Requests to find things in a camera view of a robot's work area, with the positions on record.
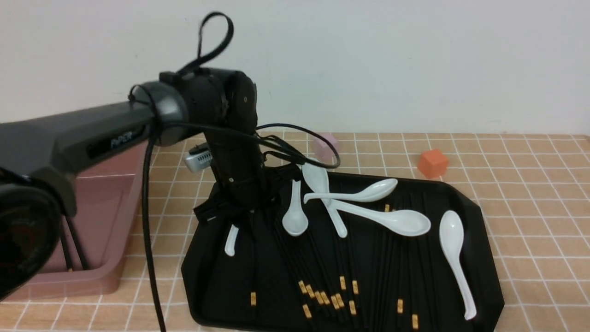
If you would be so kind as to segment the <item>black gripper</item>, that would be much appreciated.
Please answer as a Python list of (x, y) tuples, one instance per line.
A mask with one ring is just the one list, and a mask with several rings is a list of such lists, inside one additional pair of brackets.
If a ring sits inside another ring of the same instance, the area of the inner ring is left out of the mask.
[(251, 213), (273, 204), (282, 187), (301, 179), (297, 165), (267, 167), (259, 145), (236, 136), (205, 132), (212, 153), (217, 186), (208, 200), (194, 208), (198, 221), (221, 221), (242, 226)]

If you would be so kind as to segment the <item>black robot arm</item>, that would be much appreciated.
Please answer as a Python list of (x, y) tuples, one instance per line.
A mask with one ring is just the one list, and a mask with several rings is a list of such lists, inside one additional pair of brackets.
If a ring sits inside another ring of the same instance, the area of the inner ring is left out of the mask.
[(114, 292), (139, 197), (139, 147), (204, 132), (219, 187), (201, 216), (266, 206), (298, 173), (267, 167), (243, 72), (161, 73), (128, 101), (1, 125), (1, 299)]

